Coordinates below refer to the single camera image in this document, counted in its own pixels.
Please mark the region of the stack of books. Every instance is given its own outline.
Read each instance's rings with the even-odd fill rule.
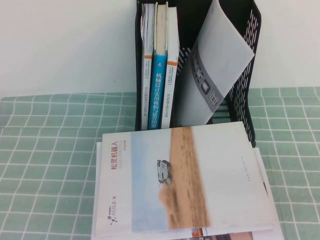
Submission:
[[[141,130],[169,128],[173,105],[171,126],[206,124],[254,57],[213,0],[189,57],[179,61],[178,17],[168,2],[142,4]]]
[[[104,134],[92,240],[282,240],[242,122]]]
[[[141,130],[169,128],[179,59],[177,8],[143,4]]]

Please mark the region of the desert image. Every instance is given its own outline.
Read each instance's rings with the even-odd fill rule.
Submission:
[[[161,185],[169,229],[210,226],[205,193],[191,127],[171,129],[170,180]]]

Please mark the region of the agile x logo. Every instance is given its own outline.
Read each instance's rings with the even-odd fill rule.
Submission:
[[[118,222],[116,219],[116,206],[117,206],[117,196],[112,197],[112,203],[109,206],[109,216],[107,217],[108,219],[111,220],[110,225],[112,225],[114,222]]]

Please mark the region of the green grid tablecloth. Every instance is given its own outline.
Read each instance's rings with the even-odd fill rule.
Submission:
[[[96,142],[135,115],[135,93],[2,99],[0,240],[89,240]]]
[[[320,239],[320,88],[249,91],[257,147],[287,240]],[[135,93],[0,102],[0,240],[89,240],[95,143],[133,131]]]
[[[256,146],[283,235],[320,239],[320,87],[249,91]]]

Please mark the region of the orange spine stripe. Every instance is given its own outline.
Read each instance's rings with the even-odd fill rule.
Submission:
[[[167,63],[168,65],[178,66],[178,62],[175,62],[175,61],[167,61],[166,63]]]

